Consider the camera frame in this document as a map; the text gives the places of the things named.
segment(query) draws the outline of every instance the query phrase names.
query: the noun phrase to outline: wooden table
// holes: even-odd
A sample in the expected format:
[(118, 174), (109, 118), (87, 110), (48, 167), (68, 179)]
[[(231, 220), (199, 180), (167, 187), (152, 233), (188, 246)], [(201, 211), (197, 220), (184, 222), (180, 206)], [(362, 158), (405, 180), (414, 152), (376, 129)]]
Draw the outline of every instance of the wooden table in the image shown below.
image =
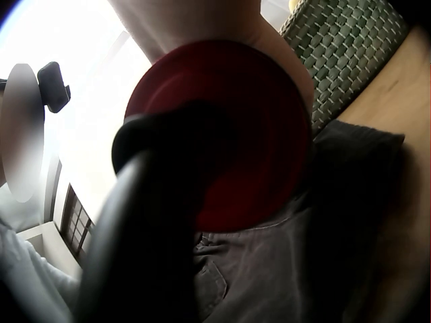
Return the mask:
[(421, 28), (338, 119), (406, 135), (401, 194), (381, 232), (373, 293), (359, 320), (396, 322), (430, 264), (430, 41)]

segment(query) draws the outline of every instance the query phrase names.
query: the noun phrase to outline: person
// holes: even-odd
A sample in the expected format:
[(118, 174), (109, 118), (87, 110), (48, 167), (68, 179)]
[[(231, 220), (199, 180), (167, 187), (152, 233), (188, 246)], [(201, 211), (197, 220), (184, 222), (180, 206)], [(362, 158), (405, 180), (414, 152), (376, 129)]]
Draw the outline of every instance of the person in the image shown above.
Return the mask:
[(313, 81), (295, 52), (261, 16), (261, 0), (108, 1), (152, 64), (200, 40), (242, 43), (273, 59), (292, 78), (311, 112)]
[[(0, 109), (4, 86), (0, 88)], [(6, 184), (0, 151), (0, 186)], [(23, 310), (25, 316), (42, 314), (44, 322), (66, 322), (76, 302), (79, 281), (51, 265), (33, 245), (20, 238), (0, 217), (0, 295)]]

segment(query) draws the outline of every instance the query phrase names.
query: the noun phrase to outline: woven basket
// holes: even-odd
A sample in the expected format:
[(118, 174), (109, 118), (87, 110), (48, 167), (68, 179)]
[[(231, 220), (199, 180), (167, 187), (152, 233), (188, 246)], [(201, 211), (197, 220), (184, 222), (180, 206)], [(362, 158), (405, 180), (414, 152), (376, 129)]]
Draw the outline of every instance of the woven basket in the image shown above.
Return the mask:
[(318, 133), (377, 75), (409, 28), (385, 0), (300, 0), (280, 34), (314, 81)]

